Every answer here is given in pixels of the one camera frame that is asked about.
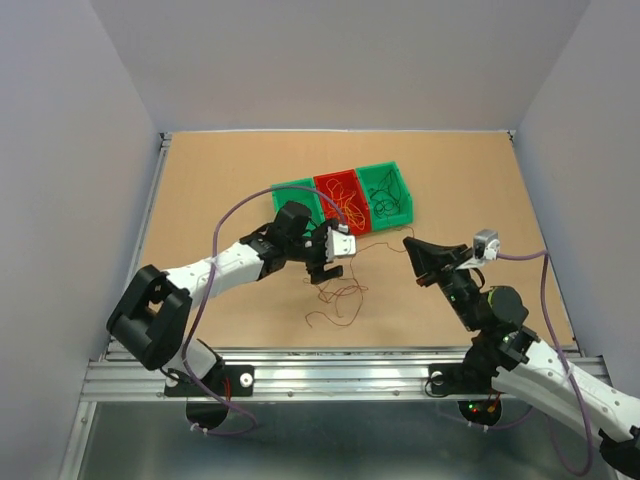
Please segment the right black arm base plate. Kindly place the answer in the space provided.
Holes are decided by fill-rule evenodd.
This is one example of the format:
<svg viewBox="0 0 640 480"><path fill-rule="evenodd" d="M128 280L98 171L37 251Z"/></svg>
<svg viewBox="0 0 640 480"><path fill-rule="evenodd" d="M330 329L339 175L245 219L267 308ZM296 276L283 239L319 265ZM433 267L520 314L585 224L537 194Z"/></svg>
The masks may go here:
<svg viewBox="0 0 640 480"><path fill-rule="evenodd" d="M430 363L431 392L436 396L489 394L498 368L463 362Z"/></svg>

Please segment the aluminium mounting rail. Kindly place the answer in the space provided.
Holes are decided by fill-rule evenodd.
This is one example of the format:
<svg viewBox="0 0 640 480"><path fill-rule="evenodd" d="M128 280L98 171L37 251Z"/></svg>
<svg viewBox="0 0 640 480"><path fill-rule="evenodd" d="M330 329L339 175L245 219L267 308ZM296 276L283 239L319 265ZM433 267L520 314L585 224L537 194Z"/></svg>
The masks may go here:
<svg viewBox="0 0 640 480"><path fill-rule="evenodd" d="M229 366L254 367L247 402L426 400L429 368L463 359L464 348L442 349L222 349ZM140 365L119 343L89 363L85 402L168 401L165 377Z"/></svg>

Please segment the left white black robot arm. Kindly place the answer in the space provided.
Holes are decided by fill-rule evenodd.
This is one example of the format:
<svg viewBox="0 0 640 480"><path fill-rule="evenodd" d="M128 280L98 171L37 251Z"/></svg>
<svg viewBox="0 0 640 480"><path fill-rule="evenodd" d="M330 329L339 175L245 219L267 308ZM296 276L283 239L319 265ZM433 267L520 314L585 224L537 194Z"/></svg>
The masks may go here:
<svg viewBox="0 0 640 480"><path fill-rule="evenodd" d="M307 228L310 220L306 206L288 201L273 221L219 253L164 271L140 268L109 316L107 331L146 369L187 377L199 393L215 392L222 384L222 359L187 332L191 311L289 262L303 264L314 285L342 276L334 262L355 255L354 235L336 218L313 230Z"/></svg>

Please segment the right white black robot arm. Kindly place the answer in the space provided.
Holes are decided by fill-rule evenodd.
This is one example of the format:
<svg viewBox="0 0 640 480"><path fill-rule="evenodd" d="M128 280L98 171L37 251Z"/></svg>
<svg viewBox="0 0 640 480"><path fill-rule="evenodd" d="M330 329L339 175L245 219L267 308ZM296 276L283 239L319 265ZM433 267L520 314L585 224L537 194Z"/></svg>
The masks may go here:
<svg viewBox="0 0 640 480"><path fill-rule="evenodd" d="M497 232L478 232L472 245L414 237L403 244L417 284L438 286L474 335L461 362L430 366L428 396L461 396L467 422L490 429L500 417L500 395L512 395L582 435L589 454L598 452L619 473L638 478L638 398L571 363L558 340L545 342L526 327L529 311L513 287L486 286L481 268L504 256Z"/></svg>

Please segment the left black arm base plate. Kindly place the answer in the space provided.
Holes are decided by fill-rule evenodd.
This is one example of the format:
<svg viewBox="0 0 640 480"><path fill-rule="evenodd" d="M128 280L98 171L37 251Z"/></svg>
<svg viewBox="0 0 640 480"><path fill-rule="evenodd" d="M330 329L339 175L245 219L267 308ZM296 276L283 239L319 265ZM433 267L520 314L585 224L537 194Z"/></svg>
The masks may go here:
<svg viewBox="0 0 640 480"><path fill-rule="evenodd" d="M214 366L201 382L216 395L227 399L251 397L254 367L248 364ZM207 393L188 374L169 370L164 395L169 398L204 397Z"/></svg>

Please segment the red plastic bin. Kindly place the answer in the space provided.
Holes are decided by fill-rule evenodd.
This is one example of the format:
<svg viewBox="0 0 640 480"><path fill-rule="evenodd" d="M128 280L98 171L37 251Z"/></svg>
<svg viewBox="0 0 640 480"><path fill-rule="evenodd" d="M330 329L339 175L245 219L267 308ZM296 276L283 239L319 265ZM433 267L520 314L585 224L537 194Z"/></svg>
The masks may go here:
<svg viewBox="0 0 640 480"><path fill-rule="evenodd" d="M317 175L313 180L316 189L340 208L354 235L361 236L372 231L369 204L354 169Z"/></svg>

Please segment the green plastic bin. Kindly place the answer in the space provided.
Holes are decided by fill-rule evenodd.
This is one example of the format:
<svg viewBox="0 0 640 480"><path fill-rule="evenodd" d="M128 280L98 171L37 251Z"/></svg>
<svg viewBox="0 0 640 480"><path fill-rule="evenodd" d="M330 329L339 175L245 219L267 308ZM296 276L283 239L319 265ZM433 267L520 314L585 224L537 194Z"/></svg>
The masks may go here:
<svg viewBox="0 0 640 480"><path fill-rule="evenodd" d="M295 201L305 205L310 210L311 221L309 225L317 226L325 220L320 198L313 192L300 190L300 187L311 189L316 187L312 177L281 183L281 186L285 185L290 185L290 188L276 190L271 193L275 211L278 211L286 202Z"/></svg>
<svg viewBox="0 0 640 480"><path fill-rule="evenodd" d="M374 232L413 223L413 199L394 161L359 167L355 171L369 204Z"/></svg>

